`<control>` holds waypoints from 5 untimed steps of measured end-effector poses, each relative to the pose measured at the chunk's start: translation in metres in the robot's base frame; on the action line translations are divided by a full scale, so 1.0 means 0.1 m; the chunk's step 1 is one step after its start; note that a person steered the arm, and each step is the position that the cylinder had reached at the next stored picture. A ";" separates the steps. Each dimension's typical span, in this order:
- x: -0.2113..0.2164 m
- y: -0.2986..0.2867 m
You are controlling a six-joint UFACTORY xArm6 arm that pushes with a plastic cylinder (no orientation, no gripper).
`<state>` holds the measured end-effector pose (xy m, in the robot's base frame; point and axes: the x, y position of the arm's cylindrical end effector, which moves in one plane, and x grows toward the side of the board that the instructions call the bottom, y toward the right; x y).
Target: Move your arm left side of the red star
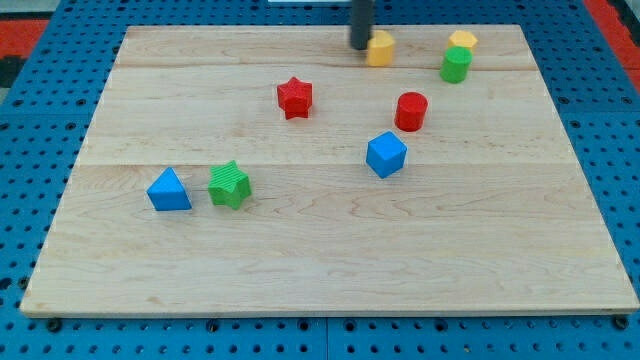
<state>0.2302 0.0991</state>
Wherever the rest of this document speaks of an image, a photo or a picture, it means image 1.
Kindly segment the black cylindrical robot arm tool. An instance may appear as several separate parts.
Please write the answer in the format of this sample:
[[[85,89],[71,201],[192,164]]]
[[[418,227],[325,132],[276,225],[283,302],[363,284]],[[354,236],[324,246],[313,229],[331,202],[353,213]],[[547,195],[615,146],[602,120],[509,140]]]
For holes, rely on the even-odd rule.
[[[349,43],[355,50],[367,48],[374,19],[374,3],[374,0],[351,1]]]

